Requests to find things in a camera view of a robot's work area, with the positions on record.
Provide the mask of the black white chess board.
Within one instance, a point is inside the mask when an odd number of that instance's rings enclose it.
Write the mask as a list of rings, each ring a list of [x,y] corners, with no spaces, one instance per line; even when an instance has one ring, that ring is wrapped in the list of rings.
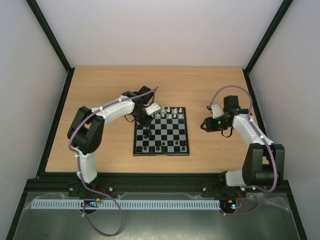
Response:
[[[134,123],[133,156],[188,156],[185,107],[164,106],[148,126]]]

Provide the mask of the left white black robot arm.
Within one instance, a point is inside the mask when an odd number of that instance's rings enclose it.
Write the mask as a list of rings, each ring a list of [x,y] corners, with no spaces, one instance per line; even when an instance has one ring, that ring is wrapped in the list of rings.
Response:
[[[147,103],[155,97],[157,88],[143,86],[139,91],[126,91],[117,99],[94,108],[82,106],[78,109],[67,132],[68,148],[75,153],[77,176],[90,184],[97,177],[96,151],[99,148],[104,128],[114,120],[131,115],[141,126],[150,125],[153,114],[160,107]]]

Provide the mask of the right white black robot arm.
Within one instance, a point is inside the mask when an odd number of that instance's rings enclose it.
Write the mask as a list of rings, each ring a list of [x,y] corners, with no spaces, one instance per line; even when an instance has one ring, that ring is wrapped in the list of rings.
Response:
[[[272,192],[283,183],[285,148],[270,140],[258,127],[251,115],[251,109],[242,108],[236,95],[223,99],[223,109],[210,103],[207,109],[212,116],[204,119],[200,128],[206,132],[221,132],[230,129],[240,134],[248,146],[243,166],[239,170],[227,171],[225,179],[218,183],[218,191],[229,196],[236,187],[259,188],[270,186]]]

